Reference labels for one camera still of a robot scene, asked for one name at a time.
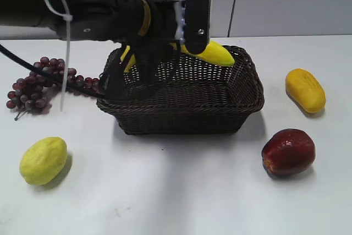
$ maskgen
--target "white table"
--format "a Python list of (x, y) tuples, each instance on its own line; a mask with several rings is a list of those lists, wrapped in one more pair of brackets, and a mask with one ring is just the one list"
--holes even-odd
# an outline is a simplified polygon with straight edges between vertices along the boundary
[[(49, 114), (15, 122), (6, 94), (28, 71), (0, 56), (2, 235), (350, 234), (352, 215), (352, 36), (217, 39), (245, 48), (265, 88), (265, 106), (233, 136), (128, 136), (95, 100), (59, 96)], [(28, 62), (62, 57), (61, 41), (1, 41)], [(71, 66), (96, 77), (115, 45), (75, 42)], [(294, 68), (313, 72), (326, 110), (307, 118), (285, 93)], [(312, 169), (286, 181), (264, 171), (261, 149), (299, 128), (316, 144)], [(31, 144), (60, 136), (72, 165), (61, 182), (27, 185), (19, 162)]]

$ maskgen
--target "yellow-green lemon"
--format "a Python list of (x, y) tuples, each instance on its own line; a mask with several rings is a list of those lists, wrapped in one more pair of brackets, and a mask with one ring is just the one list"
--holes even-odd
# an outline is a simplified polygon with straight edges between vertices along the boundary
[(45, 138), (23, 155), (20, 173), (29, 184), (47, 184), (62, 170), (66, 159), (66, 142), (59, 137)]

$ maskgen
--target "banana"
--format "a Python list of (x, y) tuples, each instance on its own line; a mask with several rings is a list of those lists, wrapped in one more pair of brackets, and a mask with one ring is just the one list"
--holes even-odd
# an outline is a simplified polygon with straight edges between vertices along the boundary
[[(125, 56), (127, 55), (128, 51), (130, 50), (130, 46), (127, 46), (125, 51), (123, 52), (123, 54), (121, 55), (121, 62), (123, 62), (123, 60), (125, 59)], [(136, 64), (136, 57), (134, 56), (134, 54), (132, 54), (130, 61), (128, 62), (128, 64), (126, 65), (126, 68), (123, 72), (128, 73), (131, 69), (132, 66), (134, 66)]]
[[(176, 44), (172, 43), (171, 45), (176, 50)], [(124, 58), (129, 50), (130, 50), (130, 47), (127, 46), (126, 50), (121, 55), (121, 62), (124, 60)], [(184, 45), (181, 45), (181, 51), (183, 53), (187, 53), (189, 55), (195, 56), (195, 57), (197, 57), (207, 63), (215, 64), (218, 66), (231, 67), (235, 63), (235, 60), (232, 57), (232, 55), (229, 53), (229, 51), (214, 41), (210, 41), (209, 44), (207, 45), (207, 47), (205, 48), (205, 50), (200, 54), (190, 53)], [(128, 73), (128, 71), (131, 69), (131, 67), (133, 65), (135, 65), (135, 63), (136, 63), (136, 58), (134, 55), (132, 55), (131, 60), (127, 64), (124, 72)]]

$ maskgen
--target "grapes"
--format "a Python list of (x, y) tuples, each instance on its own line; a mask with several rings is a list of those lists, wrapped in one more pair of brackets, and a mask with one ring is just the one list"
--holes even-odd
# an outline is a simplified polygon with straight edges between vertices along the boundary
[(35, 108), (35, 101), (34, 100), (27, 100), (24, 105), (26, 107), (26, 110), (30, 111), (33, 108)]
[(32, 100), (37, 100), (37, 99), (40, 99), (41, 97), (43, 96), (43, 93), (42, 92), (35, 92), (33, 94), (31, 94), (31, 99)]
[(21, 95), (20, 99), (22, 103), (25, 103), (29, 98), (26, 95)]
[(37, 100), (35, 101), (35, 106), (36, 106), (37, 108), (43, 108), (43, 107), (45, 107), (45, 105), (46, 105), (46, 102), (45, 102), (44, 99), (37, 99)]
[(95, 82), (93, 83), (92, 88), (93, 88), (94, 91), (98, 91), (98, 85), (99, 85), (99, 82), (97, 82), (97, 81), (95, 81)]
[(51, 74), (51, 73), (53, 72), (53, 69), (50, 68), (50, 67), (44, 67), (44, 68), (43, 68), (43, 71), (46, 72), (46, 73), (48, 73), (48, 74)]
[(39, 68), (39, 69), (42, 69), (42, 68), (43, 68), (43, 64), (42, 64), (41, 62), (35, 62), (35, 63), (33, 64), (33, 66), (34, 66), (35, 68)]
[(15, 91), (16, 96), (21, 96), (22, 93), (23, 93), (22, 89), (16, 89), (16, 91)]
[(83, 78), (82, 79), (76, 78), (76, 84), (77, 84), (77, 86), (79, 86), (81, 88), (82, 86), (84, 86), (84, 79)]
[(7, 108), (9, 108), (11, 110), (13, 110), (16, 107), (16, 105), (13, 104), (13, 102), (11, 100), (6, 102), (6, 106), (7, 106)]
[(22, 79), (21, 81), (17, 82), (17, 86), (19, 89), (25, 88), (26, 87), (26, 81)]
[(90, 77), (87, 77), (86, 79), (84, 79), (84, 82), (92, 84), (93, 83), (93, 79), (91, 79)]
[(24, 80), (26, 81), (27, 84), (30, 84), (30, 85), (36, 82), (36, 78), (34, 76), (27, 76)]
[(34, 87), (34, 91), (39, 91), (39, 92), (43, 91), (43, 86), (41, 86), (41, 85), (36, 85), (36, 86)]
[(9, 99), (13, 99), (15, 96), (16, 96), (15, 91), (10, 91), (9, 93), (7, 93), (7, 97)]
[(56, 67), (58, 64), (59, 64), (59, 62), (58, 62), (57, 59), (55, 59), (55, 58), (52, 58), (52, 59), (49, 61), (50, 67)]
[(59, 63), (59, 64), (57, 65), (57, 69), (58, 69), (59, 71), (64, 70), (64, 69), (65, 69), (65, 64), (64, 64), (64, 63)]
[(68, 68), (68, 74), (69, 75), (76, 75), (77, 71), (75, 68)]
[(49, 63), (49, 58), (48, 57), (42, 57), (42, 58), (40, 58), (40, 62), (42, 64), (48, 64)]
[(46, 78), (44, 76), (38, 75), (37, 76), (37, 82), (38, 83), (44, 83), (46, 81)]
[[(58, 80), (63, 80), (65, 61), (63, 59), (49, 59), (48, 57), (40, 58), (40, 62), (35, 62), (34, 67), (42, 69), (44, 72), (54, 75)], [(67, 82), (69, 84), (77, 85), (90, 91), (98, 91), (99, 78), (84, 78), (82, 75), (77, 75), (75, 68), (68, 68)], [(53, 81), (49, 78), (41, 76), (35, 72), (30, 72), (26, 78), (19, 78), (13, 85), (13, 91), (7, 94), (10, 99), (6, 103), (6, 107), (14, 109), (17, 107), (19, 115), (22, 111), (31, 113), (40, 113), (43, 108), (48, 104), (47, 99), (44, 97), (46, 91), (53, 86)], [(67, 91), (74, 92), (75, 95), (80, 95), (71, 88)]]
[(84, 89), (90, 89), (90, 88), (92, 88), (92, 84), (91, 83), (85, 83), (83, 88)]
[(11, 102), (15, 104), (16, 106), (20, 107), (22, 105), (22, 102), (19, 97), (14, 97), (11, 99)]
[(51, 88), (53, 86), (53, 82), (50, 80), (45, 81), (44, 87), (45, 88)]
[(74, 81), (76, 81), (76, 77), (75, 77), (74, 75), (69, 75), (69, 76), (67, 77), (67, 82), (68, 82), (69, 84), (74, 83)]

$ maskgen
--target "red apple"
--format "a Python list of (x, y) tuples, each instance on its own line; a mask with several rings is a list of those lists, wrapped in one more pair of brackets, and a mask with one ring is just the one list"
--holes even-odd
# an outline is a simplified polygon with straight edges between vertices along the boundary
[(283, 129), (262, 150), (263, 165), (274, 176), (290, 176), (306, 170), (315, 159), (315, 145), (302, 130)]

